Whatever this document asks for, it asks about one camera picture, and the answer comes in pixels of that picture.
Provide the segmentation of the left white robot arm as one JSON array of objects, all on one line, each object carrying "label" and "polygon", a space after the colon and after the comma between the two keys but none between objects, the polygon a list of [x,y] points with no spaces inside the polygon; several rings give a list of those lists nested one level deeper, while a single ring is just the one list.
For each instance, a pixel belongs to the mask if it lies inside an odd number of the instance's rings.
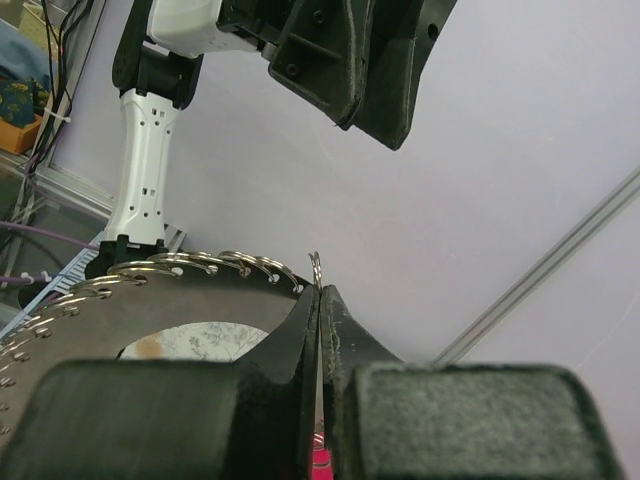
[{"label": "left white robot arm", "polygon": [[165,252],[170,142],[206,54],[261,54],[274,80],[337,126],[396,150],[453,9],[451,1],[135,2],[112,67],[126,127],[124,169],[87,276]]}]

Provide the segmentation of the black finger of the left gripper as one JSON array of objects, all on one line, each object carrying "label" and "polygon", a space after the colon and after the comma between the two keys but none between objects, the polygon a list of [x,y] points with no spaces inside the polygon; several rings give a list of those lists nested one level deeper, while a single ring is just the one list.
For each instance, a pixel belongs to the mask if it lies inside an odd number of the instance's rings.
[{"label": "black finger of the left gripper", "polygon": [[347,130],[362,105],[371,1],[296,1],[269,60],[269,75]]},{"label": "black finger of the left gripper", "polygon": [[455,0],[375,3],[355,126],[391,150],[409,135],[422,72],[455,5]]}]

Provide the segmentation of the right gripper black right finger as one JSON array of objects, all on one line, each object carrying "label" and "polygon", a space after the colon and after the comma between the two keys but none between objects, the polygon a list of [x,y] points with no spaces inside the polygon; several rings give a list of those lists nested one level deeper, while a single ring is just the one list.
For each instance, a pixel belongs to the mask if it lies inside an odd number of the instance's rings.
[{"label": "right gripper black right finger", "polygon": [[323,289],[325,439],[338,479],[621,479],[579,378],[549,364],[399,360]]}]

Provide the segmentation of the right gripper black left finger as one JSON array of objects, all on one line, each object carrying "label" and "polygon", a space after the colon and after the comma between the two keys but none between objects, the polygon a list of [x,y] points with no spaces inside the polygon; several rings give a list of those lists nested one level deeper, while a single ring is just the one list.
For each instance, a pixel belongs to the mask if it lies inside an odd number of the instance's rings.
[{"label": "right gripper black left finger", "polygon": [[232,362],[76,359],[38,381],[5,479],[307,479],[319,295]]}]

